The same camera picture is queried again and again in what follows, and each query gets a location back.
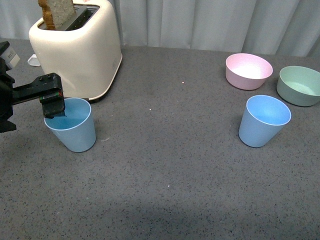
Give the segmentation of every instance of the pink bowl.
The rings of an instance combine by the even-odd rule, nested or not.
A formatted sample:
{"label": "pink bowl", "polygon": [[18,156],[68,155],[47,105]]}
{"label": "pink bowl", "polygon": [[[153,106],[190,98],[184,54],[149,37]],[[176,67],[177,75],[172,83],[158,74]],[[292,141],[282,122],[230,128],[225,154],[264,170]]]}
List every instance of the pink bowl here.
{"label": "pink bowl", "polygon": [[243,90],[254,90],[261,87],[273,73],[269,62],[248,53],[230,55],[225,61],[225,66],[225,77],[228,82]]}

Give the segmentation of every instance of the bowl rim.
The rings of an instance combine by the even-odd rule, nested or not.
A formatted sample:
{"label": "bowl rim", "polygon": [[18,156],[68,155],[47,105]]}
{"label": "bowl rim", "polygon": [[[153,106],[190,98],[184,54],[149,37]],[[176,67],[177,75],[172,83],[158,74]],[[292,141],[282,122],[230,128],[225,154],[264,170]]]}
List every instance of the bowl rim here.
{"label": "bowl rim", "polygon": [[304,93],[304,92],[301,92],[301,91],[299,91],[299,90],[296,90],[296,89],[292,88],[290,85],[288,85],[288,84],[286,83],[286,81],[283,80],[283,78],[281,77],[282,71],[283,71],[283,70],[286,70],[286,69],[288,69],[288,68],[292,68],[292,67],[293,67],[293,68],[300,68],[300,69],[307,69],[307,70],[309,70],[309,71],[311,71],[311,72],[316,72],[316,73],[320,76],[320,72],[318,72],[318,71],[316,71],[316,70],[314,70],[314,69],[312,69],[312,68],[305,67],[305,66],[298,66],[298,65],[290,65],[290,66],[285,66],[285,67],[283,67],[283,68],[280,70],[280,72],[279,72],[279,79],[280,79],[286,86],[288,86],[288,88],[296,91],[297,93],[300,93],[300,94],[303,94],[303,95],[306,95],[306,96],[320,97],[320,93],[319,93],[319,94],[308,94],[308,93]]}
{"label": "bowl rim", "polygon": [[[232,57],[234,57],[234,56],[236,56],[236,55],[253,56],[253,57],[257,58],[257,59],[262,60],[263,62],[267,63],[267,65],[271,68],[270,74],[267,75],[267,76],[265,76],[264,78],[261,78],[261,77],[247,77],[247,76],[243,76],[243,75],[240,75],[240,74],[235,73],[235,72],[228,66],[228,60],[230,60],[230,58],[232,58]],[[236,75],[238,75],[238,76],[240,76],[240,77],[242,77],[242,78],[251,79],[251,80],[263,80],[263,79],[267,79],[267,78],[269,78],[269,77],[273,74],[273,72],[274,72],[274,68],[272,67],[272,65],[270,64],[270,62],[268,62],[267,60],[265,60],[263,57],[260,57],[260,56],[258,56],[258,55],[251,54],[251,53],[245,53],[245,52],[238,52],[238,53],[234,53],[234,54],[229,55],[229,56],[226,58],[226,60],[225,60],[225,66],[226,66],[231,72],[233,72],[234,74],[236,74]]]}

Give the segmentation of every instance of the bowl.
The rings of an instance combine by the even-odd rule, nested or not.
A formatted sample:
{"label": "bowl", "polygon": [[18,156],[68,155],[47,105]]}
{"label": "bowl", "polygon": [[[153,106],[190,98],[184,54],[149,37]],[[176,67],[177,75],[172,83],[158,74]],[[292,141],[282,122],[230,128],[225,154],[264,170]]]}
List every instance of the bowl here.
{"label": "bowl", "polygon": [[227,81],[242,90],[255,90],[261,87],[273,73],[269,62],[248,53],[230,55],[225,61],[225,66]]}
{"label": "bowl", "polygon": [[320,101],[320,72],[304,66],[281,69],[276,90],[285,101],[309,107]]}

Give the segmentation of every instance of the plastic cup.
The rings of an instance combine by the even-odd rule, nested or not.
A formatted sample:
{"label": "plastic cup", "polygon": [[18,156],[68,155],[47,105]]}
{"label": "plastic cup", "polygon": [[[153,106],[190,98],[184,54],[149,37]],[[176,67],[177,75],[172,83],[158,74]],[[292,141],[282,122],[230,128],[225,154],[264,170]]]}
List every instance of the plastic cup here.
{"label": "plastic cup", "polygon": [[291,119],[289,108],[280,100],[267,95],[248,99],[239,137],[243,143],[260,148],[269,142]]}
{"label": "plastic cup", "polygon": [[96,131],[90,103],[82,98],[64,100],[65,116],[45,118],[45,125],[71,151],[80,153],[96,142]]}

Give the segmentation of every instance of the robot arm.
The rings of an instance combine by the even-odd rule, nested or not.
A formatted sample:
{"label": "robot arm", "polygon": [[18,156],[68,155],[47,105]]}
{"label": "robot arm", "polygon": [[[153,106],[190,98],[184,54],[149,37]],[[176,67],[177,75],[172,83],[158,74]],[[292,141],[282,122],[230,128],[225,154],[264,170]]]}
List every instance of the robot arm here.
{"label": "robot arm", "polygon": [[10,44],[0,43],[0,133],[16,130],[8,121],[13,115],[13,105],[39,98],[45,118],[65,115],[65,100],[59,75],[50,73],[37,77],[33,82],[13,87],[15,80],[7,74],[19,61]]}

